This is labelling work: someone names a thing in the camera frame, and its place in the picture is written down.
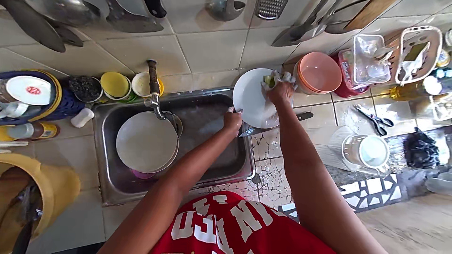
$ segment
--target countertop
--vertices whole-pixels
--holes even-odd
[[[372,124],[356,114],[354,104],[376,113],[378,117],[393,120],[395,126],[388,129],[388,136],[411,133],[414,127],[427,131],[452,125],[451,120],[435,122],[415,119],[411,116],[408,102],[395,102],[388,96],[388,87],[373,87],[368,92],[351,98],[335,94],[295,94],[294,111],[313,112],[314,117],[301,121],[304,128],[348,125],[358,134],[375,134]],[[59,136],[49,140],[31,142],[18,152],[49,165],[69,165],[79,174],[81,192],[75,203],[67,208],[45,233],[33,241],[28,254],[49,254],[65,249],[103,242],[136,206],[132,202],[114,207],[102,207],[98,165],[95,153],[93,125],[74,128],[69,119],[56,121],[61,127]],[[253,153],[257,174],[252,180],[220,186],[194,189],[186,201],[211,192],[229,190],[248,200],[285,210],[292,207],[291,190],[284,174],[284,161],[279,146],[279,129],[252,136]],[[380,207],[406,199],[406,187],[402,186],[400,168],[383,179],[327,167],[342,195],[357,212]]]

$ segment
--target faucet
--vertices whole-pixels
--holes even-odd
[[[160,120],[166,120],[166,116],[160,110],[160,86],[157,80],[157,61],[147,60],[149,67],[149,77],[151,78],[149,86],[151,87],[151,97],[144,100],[144,105],[154,109],[154,113]]]

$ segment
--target scissors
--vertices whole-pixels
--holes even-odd
[[[394,126],[394,122],[392,122],[388,118],[378,118],[376,115],[372,114],[369,110],[365,109],[363,106],[359,104],[355,105],[355,108],[373,122],[373,125],[380,136],[388,135],[388,132],[382,125],[388,127]]]

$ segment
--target white plate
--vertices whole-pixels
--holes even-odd
[[[167,164],[177,149],[178,138],[169,120],[159,120],[153,112],[128,119],[116,137],[116,151],[129,168],[155,173]]]
[[[266,98],[260,84],[264,76],[271,74],[271,69],[253,69],[243,74],[234,86],[234,107],[237,111],[243,109],[243,121],[253,127],[266,129],[279,125],[275,105]]]
[[[6,91],[16,100],[30,105],[50,103],[51,84],[32,76],[17,76],[6,82]]]

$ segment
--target stacked bowls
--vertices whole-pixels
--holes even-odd
[[[293,69],[299,89],[305,94],[327,94],[336,90],[342,75],[337,63],[321,52],[311,52],[301,58]]]

